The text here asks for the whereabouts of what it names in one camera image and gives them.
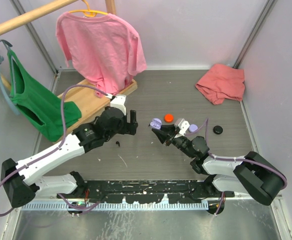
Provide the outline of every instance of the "orange disc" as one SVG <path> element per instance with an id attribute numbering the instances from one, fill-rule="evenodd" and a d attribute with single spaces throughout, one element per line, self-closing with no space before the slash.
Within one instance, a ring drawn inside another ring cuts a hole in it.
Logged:
<path id="1" fill-rule="evenodd" d="M 168 113 L 165 115 L 164 119 L 165 119 L 166 123 L 172 123 L 172 121 L 174 121 L 174 116 L 172 114 Z"/>

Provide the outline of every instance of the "floor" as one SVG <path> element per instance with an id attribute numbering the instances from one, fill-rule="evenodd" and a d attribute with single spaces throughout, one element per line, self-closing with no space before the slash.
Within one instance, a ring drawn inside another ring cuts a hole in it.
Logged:
<path id="1" fill-rule="evenodd" d="M 221 156 L 240 156 L 251 151 L 251 142 L 240 104 L 225 100 L 211 104 L 195 88 L 205 70 L 149 70 L 137 75 L 138 89 L 127 97 L 126 107 L 137 111 L 135 136 L 116 135 L 103 147 L 56 167 L 49 176 L 79 172 L 86 180 L 182 180 L 205 179 L 189 165 L 190 159 L 174 146 L 163 146 L 148 127 L 153 118 L 166 113 L 201 125 L 209 118 L 208 146 Z M 77 72 L 61 74 L 56 94 L 83 79 Z M 213 126 L 223 127 L 215 135 Z M 40 150 L 50 146 L 44 137 Z"/>
<path id="2" fill-rule="evenodd" d="M 74 218 L 65 211 L 22 211 L 13 240 L 43 239 L 279 240 L 280 236 L 270 207 L 254 200 L 227 199 L 217 217 L 205 210 L 93 210 Z"/>

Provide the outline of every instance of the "pink long-sleeve shirt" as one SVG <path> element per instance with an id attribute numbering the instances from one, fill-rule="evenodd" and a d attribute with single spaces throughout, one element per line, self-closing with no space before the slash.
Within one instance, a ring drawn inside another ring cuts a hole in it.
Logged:
<path id="1" fill-rule="evenodd" d="M 72 60 L 82 76 L 107 93 L 117 94 L 147 68 L 138 33 L 113 14 L 85 18 L 65 12 L 56 36 L 67 66 Z"/>

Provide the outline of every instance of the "wooden rack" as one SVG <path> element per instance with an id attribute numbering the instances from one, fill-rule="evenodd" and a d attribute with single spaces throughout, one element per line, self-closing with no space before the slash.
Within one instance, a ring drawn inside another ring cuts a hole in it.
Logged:
<path id="1" fill-rule="evenodd" d="M 22 14 L 11 20 L 3 22 L 0 24 L 0 36 L 16 28 L 19 28 L 27 23 L 30 23 L 38 18 L 41 18 L 49 13 L 52 13 L 60 8 L 63 8 L 64 6 L 72 4 L 76 1 L 78 0 L 55 0 L 44 6 L 36 8 L 32 11 L 26 12 L 25 14 Z M 105 0 L 105 2 L 106 2 L 107 12 L 111 14 L 116 14 L 115 1 Z M 11 85 L 9 81 L 2 74 L 1 74 L 1 77 L 2 77 L 4 86 L 8 90 L 11 90 Z M 79 82 L 78 84 L 93 86 L 86 79 Z M 122 90 L 120 94 L 129 95 L 136 89 L 137 89 L 137 83 L 136 81 L 132 80 L 132 83 L 127 88 Z M 88 89 L 86 87 L 73 88 L 72 90 L 68 92 L 65 101 L 66 102 L 74 101 L 82 114 L 82 117 L 70 128 L 68 128 L 67 134 L 71 133 L 72 130 L 78 127 L 80 124 L 85 123 L 93 119 L 95 116 L 99 115 L 102 109 L 110 104 L 110 100 L 108 98 L 106 97 L 98 98 L 95 96 L 94 92 L 91 89 Z"/>

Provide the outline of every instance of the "wall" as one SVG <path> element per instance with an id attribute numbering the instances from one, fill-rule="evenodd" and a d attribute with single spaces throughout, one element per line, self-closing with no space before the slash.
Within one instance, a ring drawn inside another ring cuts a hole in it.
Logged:
<path id="1" fill-rule="evenodd" d="M 51 0 L 20 0 L 25 10 Z M 104 0 L 88 0 L 106 11 Z M 117 15 L 139 33 L 150 69 L 207 69 L 233 65 L 266 0 L 116 0 Z M 66 68 L 55 37 L 58 16 L 86 8 L 75 2 L 34 22 L 56 67 Z"/>
<path id="2" fill-rule="evenodd" d="M 249 50 L 245 106 L 261 153 L 288 179 L 292 219 L 292 1 L 278 1 Z"/>
<path id="3" fill-rule="evenodd" d="M 0 0 L 0 23 L 16 17 L 11 3 Z M 0 39 L 6 39 L 13 44 L 13 50 L 30 74 L 46 87 L 50 87 L 54 75 L 42 58 L 25 27 L 9 32 Z M 5 57 L 2 73 L 9 79 L 7 51 L 2 45 L 0 53 Z M 38 131 L 23 116 L 15 116 L 8 108 L 0 91 L 0 175 L 1 163 L 12 158 L 19 160 L 30 156 L 34 151 Z M 0 213 L 9 209 L 9 201 L 3 190 L 0 190 Z M 0 217 L 0 237 L 3 233 L 6 217 Z"/>

